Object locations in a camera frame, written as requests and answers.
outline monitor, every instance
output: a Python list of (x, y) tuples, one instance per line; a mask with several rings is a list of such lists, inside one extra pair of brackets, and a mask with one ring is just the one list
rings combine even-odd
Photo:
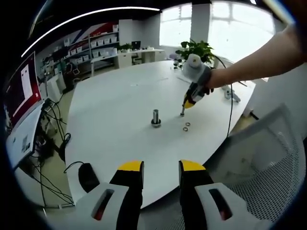
[(131, 44), (132, 44), (132, 49), (133, 50), (141, 48), (141, 41), (134, 41)]
[(15, 127), (40, 101), (42, 98), (36, 77), (35, 53), (32, 53), (14, 72), (5, 88), (4, 105), (11, 126)]

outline computer mouse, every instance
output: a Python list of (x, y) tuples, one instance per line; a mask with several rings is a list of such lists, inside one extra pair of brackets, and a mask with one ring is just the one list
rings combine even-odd
[(90, 163), (84, 163), (80, 166), (78, 176), (80, 185), (87, 193), (100, 184)]

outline desk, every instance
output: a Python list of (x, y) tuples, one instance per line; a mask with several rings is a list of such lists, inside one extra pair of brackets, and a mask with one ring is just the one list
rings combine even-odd
[[(189, 83), (172, 66), (173, 61), (146, 63), (80, 82), (68, 115), (66, 165), (89, 162), (98, 180), (109, 182), (121, 164), (144, 161), (145, 207), (179, 185), (180, 159), (204, 164), (226, 138), (231, 101), (216, 89), (180, 117)], [(247, 85), (233, 84), (241, 102), (233, 104), (230, 130), (253, 93), (254, 83)], [(151, 126), (153, 109), (159, 110), (160, 128)], [(186, 122), (191, 123), (188, 132), (182, 130)], [(67, 171), (74, 202), (86, 194), (79, 167)]]
[(40, 120), (43, 104), (41, 102), (17, 128), (14, 128), (6, 140), (7, 153), (14, 170), (22, 159), (34, 151), (35, 132)]
[(91, 60), (91, 73), (92, 73), (92, 77), (94, 76), (94, 65), (95, 62), (97, 61), (103, 61), (103, 60), (107, 60), (110, 58), (117, 58), (119, 55), (124, 55), (124, 54), (146, 54), (146, 53), (153, 53), (153, 52), (162, 52), (164, 50), (162, 49), (142, 49), (142, 50), (135, 50), (135, 51), (130, 51), (128, 53), (120, 53), (120, 54), (116, 54), (116, 55), (112, 55), (112, 56), (108, 56), (108, 57), (96, 57), (93, 58)]

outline floor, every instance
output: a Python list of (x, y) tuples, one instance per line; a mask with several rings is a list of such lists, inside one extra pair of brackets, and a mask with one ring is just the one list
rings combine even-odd
[[(110, 71), (114, 68), (106, 68), (101, 71), (98, 71), (96, 74), (100, 74), (106, 71)], [(67, 121), (68, 117), (68, 112), (69, 112), (69, 107), (71, 104), (71, 100), (73, 97), (73, 91), (70, 91), (69, 93), (63, 95), (61, 101), (59, 102), (59, 108), (60, 108), (60, 113), (61, 117), (63, 118), (63, 121)], [(232, 133), (238, 132), (239, 130), (242, 130), (252, 124), (255, 121), (254, 118), (252, 117), (241, 117), (232, 130)], [(63, 124), (63, 129), (64, 131), (66, 130), (66, 125)], [(53, 139), (55, 140), (55, 143), (57, 146), (59, 146), (62, 142), (61, 136), (59, 132), (57, 132), (54, 136), (52, 136)], [(69, 185), (68, 185), (68, 180), (66, 174), (63, 173), (65, 170), (66, 166), (64, 162), (60, 159), (59, 155), (55, 152), (53, 157), (49, 158), (46, 160), (44, 166), (42, 167), (42, 174), (45, 175), (55, 186), (57, 186), (62, 193), (71, 195)], [(44, 183), (47, 186), (52, 186), (50, 182), (48, 182), (46, 179), (42, 178), (42, 183)], [(53, 193), (51, 193), (49, 190), (43, 188), (43, 194), (45, 198), (45, 203), (47, 206), (58, 206), (58, 205), (63, 205), (67, 204), (67, 202), (63, 201)], [(56, 209), (48, 209), (48, 212), (54, 213), (56, 212)]]

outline green plant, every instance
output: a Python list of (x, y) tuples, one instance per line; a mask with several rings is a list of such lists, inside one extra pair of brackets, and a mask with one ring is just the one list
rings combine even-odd
[(128, 49), (132, 49), (132, 45), (129, 43), (126, 43), (122, 46), (120, 46), (119, 44), (117, 45), (117, 50), (128, 50)]
[(214, 54), (211, 52), (213, 48), (204, 41), (196, 43), (191, 39), (190, 42), (182, 42), (181, 46), (183, 50), (177, 50), (176, 54), (181, 55), (184, 60), (187, 60), (190, 54), (197, 54), (202, 62), (211, 63), (214, 58)]

